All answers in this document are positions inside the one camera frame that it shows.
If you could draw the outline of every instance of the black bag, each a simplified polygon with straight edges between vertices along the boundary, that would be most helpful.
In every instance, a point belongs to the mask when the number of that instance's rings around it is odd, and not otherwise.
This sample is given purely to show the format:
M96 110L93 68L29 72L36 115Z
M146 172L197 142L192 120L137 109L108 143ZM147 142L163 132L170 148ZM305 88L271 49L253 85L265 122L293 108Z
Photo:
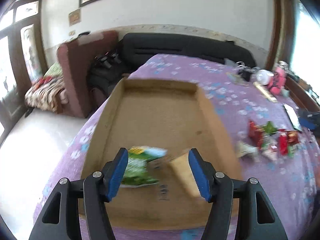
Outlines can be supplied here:
M87 85L89 90L99 89L106 99L110 96L123 74L131 73L129 68L121 62L116 51L95 57L88 74Z

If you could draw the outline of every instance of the pink toy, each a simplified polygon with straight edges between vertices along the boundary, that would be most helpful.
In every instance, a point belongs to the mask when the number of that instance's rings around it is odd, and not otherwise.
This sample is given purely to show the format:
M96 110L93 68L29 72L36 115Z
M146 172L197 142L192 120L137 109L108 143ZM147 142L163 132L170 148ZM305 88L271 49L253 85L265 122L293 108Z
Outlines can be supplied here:
M284 87L286 80L286 70L288 69L288 64L284 61L279 61L279 65L276 67L276 70L273 72L274 76L271 78L268 90L273 95L279 95L281 92L281 88Z

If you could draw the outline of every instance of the floral bedsheet pattern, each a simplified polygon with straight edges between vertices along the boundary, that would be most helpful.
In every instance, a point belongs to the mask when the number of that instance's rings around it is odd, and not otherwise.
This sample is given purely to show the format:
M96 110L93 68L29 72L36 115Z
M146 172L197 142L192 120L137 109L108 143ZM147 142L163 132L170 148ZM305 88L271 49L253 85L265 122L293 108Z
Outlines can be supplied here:
M247 135L248 120L258 124L267 121L280 128L292 130L292 125L281 104L286 103L297 109L290 98L278 96L278 103L266 100L252 85L240 86L231 83L227 73L236 70L215 62L178 55L158 54L148 60L129 78L173 79L198 83L220 115L233 144L238 140L250 143ZM62 157L50 177L34 213L39 215L50 192L60 178L80 179L86 152L96 123L105 103L83 126L73 143ZM250 158L240 159L244 180L256 177L268 194L289 240L299 239L308 226L316 193L314 168L318 166L319 146L315 137L304 129L299 135L301 149L294 158L280 158L277 163L260 156L260 162ZM83 239L89 239L84 220L80 221ZM117 239L200 239L203 228L168 231L139 231L114 228ZM232 218L228 239L234 239L236 218Z

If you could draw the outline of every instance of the green snack bag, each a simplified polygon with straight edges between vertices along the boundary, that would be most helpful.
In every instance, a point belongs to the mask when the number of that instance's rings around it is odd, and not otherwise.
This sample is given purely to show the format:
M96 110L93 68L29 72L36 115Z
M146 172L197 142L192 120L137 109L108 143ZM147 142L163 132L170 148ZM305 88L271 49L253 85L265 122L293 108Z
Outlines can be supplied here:
M288 157L289 158L293 158L294 157L294 154L296 152L296 148L294 145L288 145Z
M121 187L142 187L158 183L147 170L147 162L165 156L167 150L155 147L132 147L128 150L129 160L125 169Z
M268 135L272 135L273 133L278 131L278 129L273 125L271 121L268 121L266 125L263 126L263 129Z

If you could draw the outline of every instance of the brown sofa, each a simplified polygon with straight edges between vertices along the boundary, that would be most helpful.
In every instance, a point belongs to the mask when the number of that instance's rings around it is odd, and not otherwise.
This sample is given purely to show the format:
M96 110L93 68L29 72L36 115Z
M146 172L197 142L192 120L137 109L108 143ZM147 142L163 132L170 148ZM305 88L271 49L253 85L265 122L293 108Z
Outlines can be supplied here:
M116 31L102 31L78 37L59 46L57 57L62 67L69 101L62 105L64 114L85 118L92 111L92 99L86 82L88 68L97 55L107 53L117 43Z

